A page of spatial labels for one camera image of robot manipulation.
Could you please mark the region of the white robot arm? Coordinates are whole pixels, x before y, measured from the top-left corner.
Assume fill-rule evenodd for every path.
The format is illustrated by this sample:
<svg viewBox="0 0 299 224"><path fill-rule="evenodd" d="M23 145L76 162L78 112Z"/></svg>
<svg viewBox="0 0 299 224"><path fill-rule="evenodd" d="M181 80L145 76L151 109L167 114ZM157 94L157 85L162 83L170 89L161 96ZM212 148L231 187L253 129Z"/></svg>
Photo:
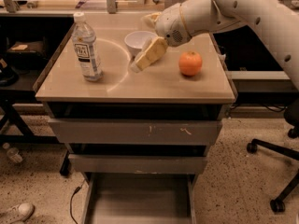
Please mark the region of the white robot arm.
<svg viewBox="0 0 299 224"><path fill-rule="evenodd" d="M140 72L202 33L230 31L247 25L263 42L292 84L299 89L299 15L278 0L187 0L143 21L157 36L146 42L131 68Z"/></svg>

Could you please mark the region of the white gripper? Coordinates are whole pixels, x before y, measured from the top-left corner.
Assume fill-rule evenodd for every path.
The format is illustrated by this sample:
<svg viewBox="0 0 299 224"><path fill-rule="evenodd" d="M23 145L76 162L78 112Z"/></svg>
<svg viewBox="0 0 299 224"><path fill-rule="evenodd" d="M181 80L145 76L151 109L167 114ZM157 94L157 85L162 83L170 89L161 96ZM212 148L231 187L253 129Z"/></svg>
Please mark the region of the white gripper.
<svg viewBox="0 0 299 224"><path fill-rule="evenodd" d="M149 28L155 27L158 36L147 39L141 51L135 56L130 67L136 73L160 60L165 55L168 45L178 47L188 43L192 38L181 16L181 4L168 7L162 13L154 12L143 16L142 21Z"/></svg>

